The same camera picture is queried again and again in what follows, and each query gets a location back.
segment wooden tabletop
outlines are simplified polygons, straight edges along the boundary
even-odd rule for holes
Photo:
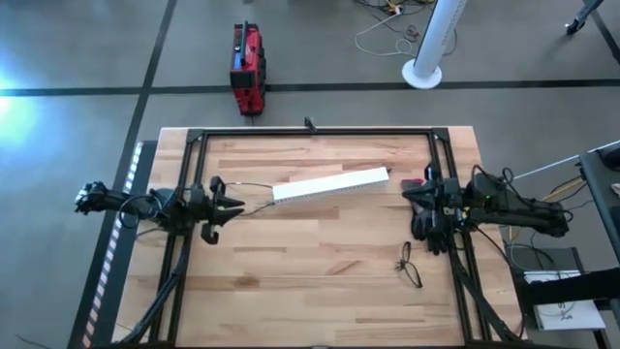
[[[149,187],[176,186],[186,132],[162,130]],[[449,132],[464,185],[481,163],[476,137],[471,127]],[[412,239],[410,204],[400,195],[401,179],[423,177],[429,161],[423,136],[210,137],[204,183],[219,175],[226,182],[279,184],[381,166],[391,168],[390,180],[237,217],[219,229],[217,245],[195,232],[177,345],[462,344],[448,256],[434,256]],[[227,195],[245,201],[246,210],[271,199],[268,188],[249,185],[230,185]],[[143,223],[139,231],[152,227]],[[502,245],[496,227],[482,228]],[[473,240],[484,294],[516,331],[520,311],[509,268],[488,240],[479,234]],[[421,289],[394,269],[405,241],[413,245]],[[133,327],[155,297],[165,244],[159,232],[136,241],[114,339],[128,333],[121,326]]]

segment white foam bar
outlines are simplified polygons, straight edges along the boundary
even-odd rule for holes
[[[354,190],[370,185],[382,184],[388,182],[388,180],[388,169],[385,167],[302,180],[295,183],[274,186],[273,202],[275,204],[282,204],[317,195]]]

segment white paper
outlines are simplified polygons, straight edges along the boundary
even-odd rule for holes
[[[562,278],[579,276],[578,270],[562,270]],[[526,271],[525,280],[549,281],[559,278],[558,271]],[[565,303],[534,306],[541,330],[596,330],[604,329],[605,322],[593,301],[570,301]]]

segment red portable generator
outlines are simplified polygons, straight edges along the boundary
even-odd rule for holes
[[[266,60],[263,38],[256,24],[234,25],[231,88],[241,115],[260,115],[264,109]]]

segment gray floor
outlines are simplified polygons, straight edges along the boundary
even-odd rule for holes
[[[0,3],[0,89],[141,86],[167,2],[9,0]],[[563,24],[579,0],[470,0],[458,47],[442,61],[446,81],[618,79],[620,65],[589,21],[576,36]],[[601,16],[620,40],[620,3]],[[430,12],[403,16],[423,30]],[[407,57],[358,51],[353,36],[374,24],[350,0],[179,0],[153,84],[227,84],[232,25],[257,22],[270,83],[401,81]],[[362,43],[392,50],[384,27]],[[473,125],[483,164],[524,173],[620,138],[620,87],[296,92],[267,95],[258,125]],[[29,348],[16,334],[66,346],[102,215],[73,213],[86,181],[112,183],[138,96],[0,97],[0,347]],[[148,100],[138,140],[165,126],[248,125],[231,94],[158,95]],[[572,164],[517,183],[541,196],[575,174]],[[588,193],[569,201],[577,206]],[[524,232],[524,241],[529,239]],[[617,265],[593,207],[577,211],[562,239],[587,269]],[[609,314],[605,319],[612,324]],[[540,342],[591,347],[587,333],[536,333]],[[616,332],[613,341],[620,345]]]

